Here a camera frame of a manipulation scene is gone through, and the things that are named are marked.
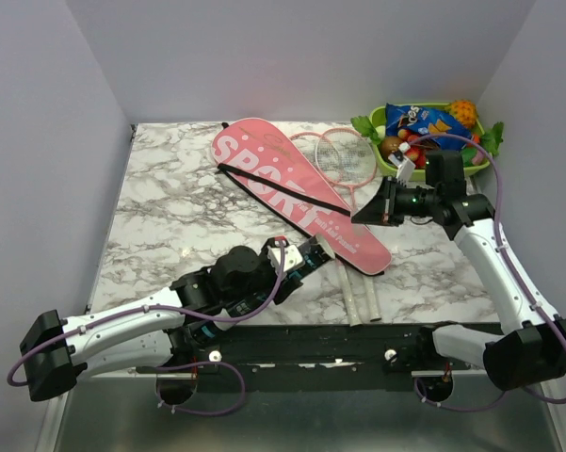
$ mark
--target marble table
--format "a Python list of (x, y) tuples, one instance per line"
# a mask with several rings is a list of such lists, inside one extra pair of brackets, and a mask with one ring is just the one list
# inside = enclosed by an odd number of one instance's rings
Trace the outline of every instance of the marble table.
[[(336, 123), (275, 122), (288, 136)], [(91, 303), (93, 312), (143, 298), (174, 279), (211, 265), (235, 245), (259, 250), (268, 237), (303, 236), (217, 172), (211, 144), (219, 122), (140, 124)], [(359, 193), (368, 198), (379, 180)], [(375, 278), (383, 322), (497, 321), (492, 302), (466, 258), (435, 224), (373, 232), (393, 254)], [(349, 271), (362, 299), (358, 273)], [(334, 265), (304, 280), (280, 306), (251, 324), (345, 323)], [(361, 310), (367, 319), (365, 306)]]

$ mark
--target badminton racket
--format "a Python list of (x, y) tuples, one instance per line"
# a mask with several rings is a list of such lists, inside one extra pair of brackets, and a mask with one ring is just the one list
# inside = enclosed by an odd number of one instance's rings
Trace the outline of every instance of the badminton racket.
[[(316, 132), (301, 132), (289, 137), (291, 141), (294, 141), (301, 137), (316, 137), (318, 140), (322, 139), (322, 135)], [(308, 149), (302, 149), (298, 146), (298, 149), (303, 153), (305, 158), (312, 164), (314, 168), (317, 168), (315, 161), (315, 146), (311, 146)], [(343, 302), (346, 306), (346, 314), (348, 316), (348, 322), (350, 327), (355, 327), (357, 325), (362, 325), (362, 320), (358, 313), (358, 307), (356, 306), (356, 299), (351, 291), (351, 284), (349, 283), (349, 275), (346, 266), (339, 259), (335, 259), (337, 265), (337, 278), (339, 279), (339, 285), (341, 287), (341, 293), (343, 295)]]
[[(368, 185), (377, 174), (377, 160), (368, 141), (353, 129), (327, 130), (315, 147), (316, 167), (331, 186), (349, 191), (351, 210), (356, 211), (355, 191)], [(362, 275), (371, 322), (381, 320), (380, 307), (372, 278)]]

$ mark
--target racket handle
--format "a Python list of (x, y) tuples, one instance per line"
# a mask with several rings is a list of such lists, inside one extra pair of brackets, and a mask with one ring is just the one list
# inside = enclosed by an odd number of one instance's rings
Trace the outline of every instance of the racket handle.
[(337, 261), (337, 276), (339, 277), (339, 284), (341, 285), (341, 292), (343, 293), (343, 301), (346, 304), (346, 313), (348, 314), (348, 322), (350, 327), (362, 325), (362, 320), (358, 315), (358, 308), (356, 307), (356, 300), (354, 294), (351, 292), (351, 285), (349, 285), (349, 276), (346, 266), (343, 262)]
[(368, 315), (371, 322), (378, 322), (382, 319), (380, 314), (379, 302), (377, 301), (377, 292), (375, 292), (375, 283), (372, 278), (362, 275), (364, 281), (364, 290), (366, 293), (366, 302), (368, 303)]

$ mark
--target blue snack bag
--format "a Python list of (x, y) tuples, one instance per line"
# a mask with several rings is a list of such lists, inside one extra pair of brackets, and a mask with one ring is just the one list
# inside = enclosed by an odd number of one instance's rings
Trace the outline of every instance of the blue snack bag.
[[(427, 134), (455, 134), (465, 138), (473, 138), (470, 130), (458, 122), (445, 111), (419, 105), (392, 105), (385, 106), (385, 135), (397, 137), (400, 129), (408, 129), (418, 135)], [(454, 138), (431, 138), (440, 148), (450, 151), (459, 151), (465, 143)]]

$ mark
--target gray wall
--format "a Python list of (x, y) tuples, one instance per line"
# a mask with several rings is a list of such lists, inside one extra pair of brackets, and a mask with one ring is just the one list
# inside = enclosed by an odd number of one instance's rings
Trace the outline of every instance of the gray wall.
[(126, 124), (64, 2), (0, 0), (0, 451), (34, 449), (45, 405), (6, 374), (39, 313), (83, 311)]
[(533, 0), (68, 0), (134, 121), (348, 120), (477, 99)]
[[(478, 106), (488, 122), (506, 124), (499, 162), (509, 241), (566, 316), (566, 1), (536, 2)], [(495, 192), (490, 173), (482, 182)], [(566, 395), (566, 378), (559, 386)], [(566, 426), (566, 407), (558, 414)]]

